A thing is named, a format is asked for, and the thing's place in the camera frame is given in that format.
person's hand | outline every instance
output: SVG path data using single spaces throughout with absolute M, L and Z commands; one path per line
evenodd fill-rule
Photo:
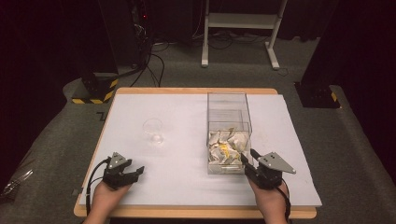
M 285 219 L 286 203 L 282 194 L 276 189 L 260 189 L 252 180 L 248 183 L 256 196 L 256 204 L 259 207 L 266 224 L 286 224 Z M 279 188 L 288 195 L 288 190 L 284 182 Z
M 121 187 L 117 190 L 109 187 L 101 181 L 95 188 L 92 209 L 84 221 L 84 224 L 105 223 L 107 216 L 119 204 L 122 197 L 132 185 Z

clear plastic box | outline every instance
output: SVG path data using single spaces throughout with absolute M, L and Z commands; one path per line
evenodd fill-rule
M 249 160 L 251 122 L 244 92 L 207 94 L 207 171 L 211 175 L 244 173 L 241 153 Z

gray carpet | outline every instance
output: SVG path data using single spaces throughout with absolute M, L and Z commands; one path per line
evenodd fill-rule
M 154 47 L 165 63 L 163 87 L 274 88 L 283 94 L 301 141 L 323 206 L 314 219 L 293 223 L 396 223 L 396 188 L 372 150 L 340 87 L 332 86 L 342 108 L 303 108 L 293 87 L 300 81 L 317 41 L 277 40 L 281 65 L 272 70 L 262 42 L 233 43 L 227 49 L 209 49 L 209 66 L 201 67 L 201 48 L 174 44 Z M 216 47 L 223 42 L 211 41 Z M 162 64 L 151 58 L 149 68 L 158 77 Z M 120 78 L 117 87 L 130 86 L 136 75 Z M 19 176 L 33 169 L 22 183 L 14 203 L 0 204 L 0 223 L 79 223 L 73 208 L 74 189 L 80 188 L 104 122 L 104 105 L 70 102 L 79 80 L 64 87 L 68 103 L 39 135 L 27 154 Z M 154 86 L 149 71 L 136 87 Z M 131 220 L 131 223 L 143 223 Z

white paper sheet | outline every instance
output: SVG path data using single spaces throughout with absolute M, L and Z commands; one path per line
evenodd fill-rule
M 297 171 L 283 174 L 291 204 L 321 206 L 283 96 L 248 94 L 247 100 L 252 147 L 262 155 L 275 151 Z M 206 107 L 206 94 L 117 94 L 90 173 L 117 151 L 133 159 L 124 173 L 146 167 L 121 204 L 255 205 L 244 175 L 207 174 Z M 143 131 L 143 123 L 152 118 L 163 122 L 160 145 L 152 145 Z M 103 175 L 105 166 L 95 177 Z M 85 204 L 85 197 L 79 203 Z

white metal frame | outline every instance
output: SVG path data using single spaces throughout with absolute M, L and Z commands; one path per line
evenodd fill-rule
M 265 42 L 265 49 L 268 52 L 272 67 L 279 69 L 279 63 L 274 52 L 274 44 L 282 22 L 283 12 L 285 11 L 288 0 L 281 0 L 279 11 L 276 15 L 261 15 L 261 14 L 234 14 L 234 13 L 210 13 L 209 0 L 206 0 L 205 9 L 205 34 L 204 44 L 202 49 L 202 67 L 209 66 L 209 49 L 208 49 L 208 30 L 209 27 L 224 27 L 224 28 L 248 28 L 248 29 L 268 29 L 273 30 L 269 42 Z

